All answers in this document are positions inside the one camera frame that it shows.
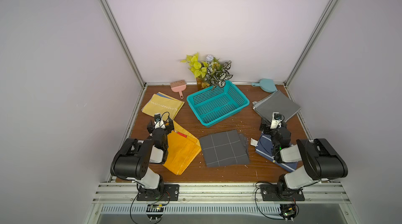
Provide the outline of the navy striped pillowcase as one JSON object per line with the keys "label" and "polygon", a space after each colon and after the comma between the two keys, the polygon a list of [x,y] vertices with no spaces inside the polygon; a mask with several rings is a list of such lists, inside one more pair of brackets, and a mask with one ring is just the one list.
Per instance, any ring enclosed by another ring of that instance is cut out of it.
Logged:
{"label": "navy striped pillowcase", "polygon": [[265,157],[269,161],[273,162],[274,164],[278,165],[279,167],[285,169],[287,172],[293,172],[297,169],[297,162],[294,163],[278,163],[272,154],[272,141],[271,141],[271,136],[266,135],[264,133],[261,134],[255,151],[262,157]]}

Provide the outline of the pale yellow pillowcase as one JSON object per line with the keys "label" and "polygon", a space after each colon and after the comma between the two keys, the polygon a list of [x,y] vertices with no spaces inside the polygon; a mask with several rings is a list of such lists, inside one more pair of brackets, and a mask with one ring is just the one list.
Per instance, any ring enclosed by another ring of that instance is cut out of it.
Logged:
{"label": "pale yellow pillowcase", "polygon": [[152,117],[160,114],[163,120],[167,120],[167,116],[175,119],[183,105],[183,101],[157,93],[151,97],[141,111]]}

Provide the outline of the plain grey pillowcase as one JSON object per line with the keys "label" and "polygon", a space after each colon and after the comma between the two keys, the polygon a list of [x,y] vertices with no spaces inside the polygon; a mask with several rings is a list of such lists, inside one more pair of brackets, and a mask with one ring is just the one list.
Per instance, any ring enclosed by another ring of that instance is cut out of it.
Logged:
{"label": "plain grey pillowcase", "polygon": [[300,111],[301,107],[278,90],[258,102],[253,102],[253,109],[268,122],[271,121],[273,113],[282,114],[283,121],[287,122]]}

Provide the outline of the orange yellow cartoon pillowcase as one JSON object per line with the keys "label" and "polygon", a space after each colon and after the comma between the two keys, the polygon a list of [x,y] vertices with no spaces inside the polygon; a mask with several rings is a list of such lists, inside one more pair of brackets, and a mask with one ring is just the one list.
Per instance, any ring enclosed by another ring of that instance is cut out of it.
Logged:
{"label": "orange yellow cartoon pillowcase", "polygon": [[174,131],[167,135],[168,155],[163,165],[175,175],[181,175],[202,151],[200,141],[176,121]]}

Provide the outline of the grey checked pillowcase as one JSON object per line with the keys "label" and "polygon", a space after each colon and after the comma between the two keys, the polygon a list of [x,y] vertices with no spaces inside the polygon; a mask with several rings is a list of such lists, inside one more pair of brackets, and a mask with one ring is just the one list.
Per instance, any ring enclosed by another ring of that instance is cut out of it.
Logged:
{"label": "grey checked pillowcase", "polygon": [[208,168],[250,163],[248,139],[237,130],[201,137],[200,144]]}

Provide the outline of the teal plastic basket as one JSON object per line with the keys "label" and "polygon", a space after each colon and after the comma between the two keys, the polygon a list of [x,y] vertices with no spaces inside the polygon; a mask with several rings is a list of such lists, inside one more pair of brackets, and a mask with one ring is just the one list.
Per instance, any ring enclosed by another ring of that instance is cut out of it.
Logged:
{"label": "teal plastic basket", "polygon": [[239,113],[250,101],[231,81],[223,88],[209,87],[186,98],[200,123],[209,128],[226,118]]}

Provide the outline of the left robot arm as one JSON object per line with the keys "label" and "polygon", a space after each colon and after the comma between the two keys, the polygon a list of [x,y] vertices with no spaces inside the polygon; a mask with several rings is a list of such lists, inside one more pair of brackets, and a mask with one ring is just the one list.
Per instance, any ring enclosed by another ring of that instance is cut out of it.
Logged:
{"label": "left robot arm", "polygon": [[141,194],[159,197],[164,194],[163,177],[149,168],[149,164],[163,165],[169,155],[168,134],[174,131],[174,122],[168,117],[154,116],[147,125],[149,136],[145,140],[128,138],[113,158],[111,175],[121,180],[134,181]]}

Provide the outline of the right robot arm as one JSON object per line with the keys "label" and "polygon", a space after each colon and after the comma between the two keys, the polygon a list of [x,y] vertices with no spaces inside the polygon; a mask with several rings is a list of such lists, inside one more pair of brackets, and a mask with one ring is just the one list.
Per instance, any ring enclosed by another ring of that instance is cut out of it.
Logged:
{"label": "right robot arm", "polygon": [[327,139],[298,139],[295,145],[291,144],[291,132],[281,116],[275,114],[272,121],[261,119],[262,134],[255,149],[287,171],[275,186],[279,197],[290,198],[301,194],[307,186],[347,176],[346,163]]}

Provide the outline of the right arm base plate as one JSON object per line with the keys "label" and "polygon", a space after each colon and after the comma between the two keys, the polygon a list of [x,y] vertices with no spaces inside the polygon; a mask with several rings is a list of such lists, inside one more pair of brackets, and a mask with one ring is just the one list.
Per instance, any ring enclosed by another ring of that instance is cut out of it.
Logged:
{"label": "right arm base plate", "polygon": [[303,202],[304,194],[301,189],[283,189],[274,184],[259,185],[263,201],[272,202]]}

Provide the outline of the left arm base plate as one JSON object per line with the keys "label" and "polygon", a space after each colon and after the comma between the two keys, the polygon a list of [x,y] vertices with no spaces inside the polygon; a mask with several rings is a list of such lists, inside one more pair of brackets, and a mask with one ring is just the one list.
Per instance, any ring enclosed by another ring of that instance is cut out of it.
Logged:
{"label": "left arm base plate", "polygon": [[137,185],[137,201],[140,202],[160,202],[160,201],[178,201],[180,186],[178,184],[167,184],[157,189],[145,189]]}

